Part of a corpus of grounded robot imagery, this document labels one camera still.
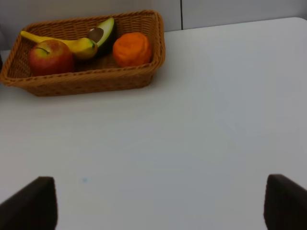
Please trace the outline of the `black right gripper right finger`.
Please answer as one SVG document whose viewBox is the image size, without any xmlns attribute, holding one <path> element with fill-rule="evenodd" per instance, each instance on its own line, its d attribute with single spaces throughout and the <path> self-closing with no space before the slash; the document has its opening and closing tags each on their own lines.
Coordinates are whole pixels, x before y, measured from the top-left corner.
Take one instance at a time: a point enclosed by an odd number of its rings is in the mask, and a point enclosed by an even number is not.
<svg viewBox="0 0 307 230">
<path fill-rule="evenodd" d="M 270 174 L 263 216 L 269 230 L 305 230 L 307 190 L 282 174 Z"/>
</svg>

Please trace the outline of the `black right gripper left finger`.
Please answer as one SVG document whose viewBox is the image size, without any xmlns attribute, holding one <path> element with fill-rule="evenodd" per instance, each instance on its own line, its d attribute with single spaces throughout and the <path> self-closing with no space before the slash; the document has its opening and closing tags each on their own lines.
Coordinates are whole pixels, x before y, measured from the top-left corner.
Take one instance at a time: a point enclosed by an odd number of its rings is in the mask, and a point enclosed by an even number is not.
<svg viewBox="0 0 307 230">
<path fill-rule="evenodd" d="M 54 230 L 58 203 L 53 177 L 38 177 L 0 204 L 2 230 Z"/>
</svg>

